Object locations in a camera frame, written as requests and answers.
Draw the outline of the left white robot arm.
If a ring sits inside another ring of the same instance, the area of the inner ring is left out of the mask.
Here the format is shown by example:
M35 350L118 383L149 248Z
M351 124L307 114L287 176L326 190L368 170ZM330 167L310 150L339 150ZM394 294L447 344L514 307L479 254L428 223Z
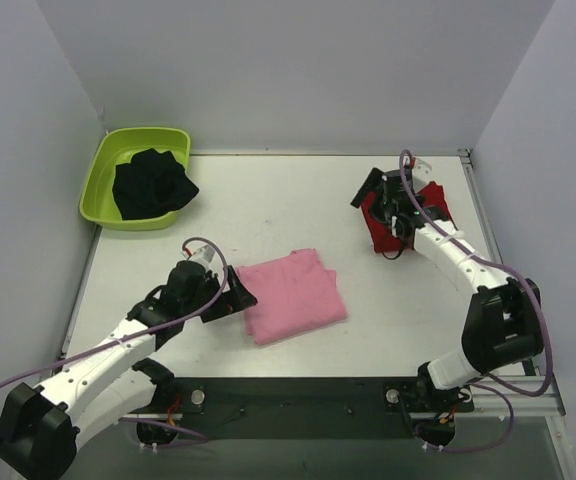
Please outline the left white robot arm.
M165 284L135 304L98 345L31 387L7 395L0 416L0 459L26 479L59 479L77 451L135 410L161 411L172 402L174 374L152 354L188 319L207 323L257 304L233 267L218 280L205 260L177 263Z

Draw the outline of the pink t shirt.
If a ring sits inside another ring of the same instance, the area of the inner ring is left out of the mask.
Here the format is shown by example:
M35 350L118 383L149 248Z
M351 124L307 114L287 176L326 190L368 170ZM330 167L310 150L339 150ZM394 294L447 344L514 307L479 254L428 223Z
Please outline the pink t shirt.
M236 273L243 286L257 299L245 310L246 331L258 346L265 346L326 327L347 318L337 289L337 274L327 269L313 248Z

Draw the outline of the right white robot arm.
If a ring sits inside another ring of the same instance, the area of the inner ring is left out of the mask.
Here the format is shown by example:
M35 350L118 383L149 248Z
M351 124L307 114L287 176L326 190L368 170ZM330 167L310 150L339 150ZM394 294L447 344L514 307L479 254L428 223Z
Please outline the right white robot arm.
M372 169L351 205L375 227L374 248L410 248L431 261L468 302L459 346L418 373L426 396L455 390L495 370L543 352L545 341L535 310L539 290L530 280L482 258L465 240L448 208L425 194L427 183L409 165Z

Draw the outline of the green plastic basin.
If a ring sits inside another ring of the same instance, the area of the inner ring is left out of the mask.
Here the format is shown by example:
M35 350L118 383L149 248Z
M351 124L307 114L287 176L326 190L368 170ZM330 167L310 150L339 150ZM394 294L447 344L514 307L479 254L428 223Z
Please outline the green plastic basin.
M149 219L122 218L112 192L116 167L129 164L134 154L153 148L159 153L170 151L175 160L188 169L190 147L189 135L176 128L142 126L107 133L88 169L79 201L80 214L84 219L110 230L138 232L170 227L178 217L175 211Z

